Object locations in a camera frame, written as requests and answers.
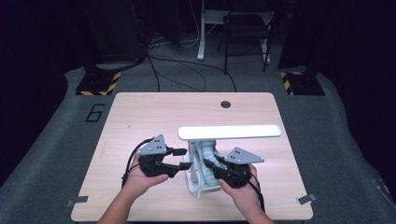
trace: white light bar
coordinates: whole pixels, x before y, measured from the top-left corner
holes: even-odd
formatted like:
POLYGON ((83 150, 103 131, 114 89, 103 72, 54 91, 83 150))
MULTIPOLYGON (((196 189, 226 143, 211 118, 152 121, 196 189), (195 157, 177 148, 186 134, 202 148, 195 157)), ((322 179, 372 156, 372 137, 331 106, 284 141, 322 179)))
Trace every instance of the white light bar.
POLYGON ((280 135, 280 128, 275 124, 195 126, 181 127, 178 129, 178 137, 185 141, 203 139, 279 137, 280 135))

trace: wooden table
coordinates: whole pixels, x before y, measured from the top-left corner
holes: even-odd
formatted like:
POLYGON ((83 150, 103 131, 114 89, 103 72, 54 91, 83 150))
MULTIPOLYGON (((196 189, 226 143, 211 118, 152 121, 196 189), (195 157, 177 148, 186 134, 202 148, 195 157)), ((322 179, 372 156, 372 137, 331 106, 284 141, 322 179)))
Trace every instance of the wooden table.
MULTIPOLYGON (((169 147, 188 147, 177 130, 181 126, 277 124, 276 138, 218 140, 217 150, 227 155, 238 146, 265 158, 255 163, 262 186, 266 213, 274 220, 306 220, 313 216, 282 119, 271 93, 134 92, 119 93, 92 157, 76 203, 74 221, 96 221, 120 191, 121 176, 132 150, 143 140, 163 134, 169 147), (229 108, 220 103, 228 101, 229 108)), ((165 157, 178 164, 183 157, 165 157)), ((203 192, 196 200, 188 190, 185 171, 155 186, 136 200, 130 221, 227 221, 244 220, 231 197, 222 190, 203 192)))

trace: chair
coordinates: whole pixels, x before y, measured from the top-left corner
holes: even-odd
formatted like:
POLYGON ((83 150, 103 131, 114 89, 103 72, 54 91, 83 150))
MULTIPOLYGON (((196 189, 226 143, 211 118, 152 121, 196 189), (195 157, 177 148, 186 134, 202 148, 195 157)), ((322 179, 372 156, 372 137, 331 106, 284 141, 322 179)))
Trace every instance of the chair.
POLYGON ((248 51, 254 50, 258 44, 260 45, 262 41, 266 40, 266 51, 262 52, 261 50, 261 55, 265 54, 264 67, 262 69, 262 71, 265 72, 268 53, 273 42, 276 27, 279 23, 281 9, 280 2, 281 1, 276 0, 233 1, 228 15, 223 18, 223 34, 218 45, 219 51, 221 44, 225 42, 224 74, 228 74, 227 61, 229 56, 247 55, 248 51), (262 19, 262 16, 258 14, 260 12, 272 13, 273 16, 267 24, 262 19), (252 42, 253 46, 248 51, 230 54, 230 42, 252 42))

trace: gray floor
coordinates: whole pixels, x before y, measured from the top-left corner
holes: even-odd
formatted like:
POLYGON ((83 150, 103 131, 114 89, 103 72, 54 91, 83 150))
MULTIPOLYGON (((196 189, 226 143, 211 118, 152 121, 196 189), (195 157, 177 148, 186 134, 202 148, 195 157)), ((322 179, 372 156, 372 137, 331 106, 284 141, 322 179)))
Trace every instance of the gray floor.
MULTIPOLYGON (((229 72, 237 91, 271 92, 275 96, 306 190, 318 197, 312 203, 314 217, 306 223, 396 223, 396 209, 373 183, 380 176, 351 137, 343 104, 330 80, 318 75, 326 96, 286 94, 276 68, 282 39, 279 36, 272 48, 265 73, 260 56, 232 57, 229 72)), ((201 63, 222 68, 223 54, 216 52, 217 44, 217 39, 207 41, 201 63)), ((148 53, 197 63, 197 48, 197 44, 189 48, 161 44, 148 53)), ((159 77, 160 91, 234 91, 230 78, 217 69, 152 61, 162 76, 194 87, 159 77)), ((64 101, 0 189, 0 223, 73 223, 73 208, 64 205, 78 196, 115 95, 158 90, 148 60, 122 72, 109 96, 76 96, 75 88, 83 75, 83 69, 65 74, 69 90, 64 101), (96 107, 103 111, 102 117, 98 122, 85 122, 96 104, 103 104, 96 107)))

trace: hand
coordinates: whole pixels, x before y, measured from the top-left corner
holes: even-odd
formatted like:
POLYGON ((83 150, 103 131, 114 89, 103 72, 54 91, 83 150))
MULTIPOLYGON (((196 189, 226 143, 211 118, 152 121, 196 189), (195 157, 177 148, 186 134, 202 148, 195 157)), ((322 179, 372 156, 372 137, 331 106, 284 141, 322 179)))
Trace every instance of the hand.
POLYGON ((134 167, 128 174, 128 179, 122 188, 134 195, 135 198, 140 197, 152 186, 161 184, 166 181, 168 175, 157 175, 153 177, 147 177, 140 169, 139 155, 134 155, 134 160, 131 167, 134 167))
MULTIPOLYGON (((249 165, 252 175, 257 177, 257 169, 249 165)), ((250 182, 258 189, 259 183, 256 178, 251 177, 250 182)), ((259 204, 259 195, 249 184, 240 189, 231 188, 224 180, 220 179, 221 188, 233 198, 236 208, 244 215, 248 223, 273 223, 273 221, 262 211, 259 204)))

